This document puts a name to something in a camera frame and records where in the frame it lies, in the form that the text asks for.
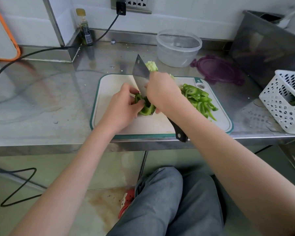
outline bottle cap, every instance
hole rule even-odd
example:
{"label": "bottle cap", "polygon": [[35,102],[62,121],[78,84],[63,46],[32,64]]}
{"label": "bottle cap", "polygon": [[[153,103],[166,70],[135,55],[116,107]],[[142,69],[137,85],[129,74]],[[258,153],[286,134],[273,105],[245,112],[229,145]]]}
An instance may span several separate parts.
{"label": "bottle cap", "polygon": [[76,8],[76,14],[80,17],[86,16],[85,10],[83,8]]}

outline container rim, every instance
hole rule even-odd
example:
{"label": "container rim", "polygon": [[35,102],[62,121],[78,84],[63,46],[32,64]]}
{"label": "container rim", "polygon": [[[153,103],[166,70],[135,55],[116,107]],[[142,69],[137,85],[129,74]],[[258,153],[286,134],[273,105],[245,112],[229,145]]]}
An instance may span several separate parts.
{"label": "container rim", "polygon": [[[183,48],[183,47],[177,47],[177,46],[171,46],[167,43],[165,43],[164,41],[162,41],[159,36],[162,34],[168,34],[168,32],[181,32],[182,35],[185,36],[190,36],[194,39],[196,39],[199,42],[199,46],[195,47],[195,48]],[[179,29],[165,29],[162,30],[160,32],[158,32],[157,36],[156,36],[157,42],[160,43],[161,45],[165,46],[166,48],[169,48],[171,50],[176,50],[176,51],[180,51],[180,52],[194,52],[194,51],[198,51],[201,49],[202,47],[202,40],[197,37],[195,34],[184,31],[184,30],[179,30]]]}

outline perforated basket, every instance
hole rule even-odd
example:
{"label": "perforated basket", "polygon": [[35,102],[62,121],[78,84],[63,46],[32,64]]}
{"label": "perforated basket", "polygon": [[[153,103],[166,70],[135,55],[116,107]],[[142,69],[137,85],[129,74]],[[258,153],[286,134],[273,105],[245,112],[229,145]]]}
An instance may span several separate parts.
{"label": "perforated basket", "polygon": [[259,98],[280,126],[295,134],[295,71],[275,71]]}

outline pants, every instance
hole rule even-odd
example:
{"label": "pants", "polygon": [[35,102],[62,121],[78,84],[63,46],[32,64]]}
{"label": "pants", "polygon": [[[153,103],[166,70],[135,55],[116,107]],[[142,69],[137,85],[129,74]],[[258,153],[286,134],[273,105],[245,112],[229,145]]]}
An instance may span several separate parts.
{"label": "pants", "polygon": [[209,175],[163,167],[138,181],[133,202],[107,236],[215,236],[223,226]]}

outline red slipper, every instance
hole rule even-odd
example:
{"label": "red slipper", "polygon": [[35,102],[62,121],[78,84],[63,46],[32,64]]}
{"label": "red slipper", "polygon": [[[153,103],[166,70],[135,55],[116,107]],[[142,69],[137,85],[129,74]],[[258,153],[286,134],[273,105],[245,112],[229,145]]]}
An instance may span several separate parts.
{"label": "red slipper", "polygon": [[134,188],[129,189],[127,193],[124,194],[122,201],[121,201],[121,207],[120,207],[120,212],[118,215],[118,218],[120,219],[121,216],[124,214],[126,209],[129,207],[131,202],[134,200]]}

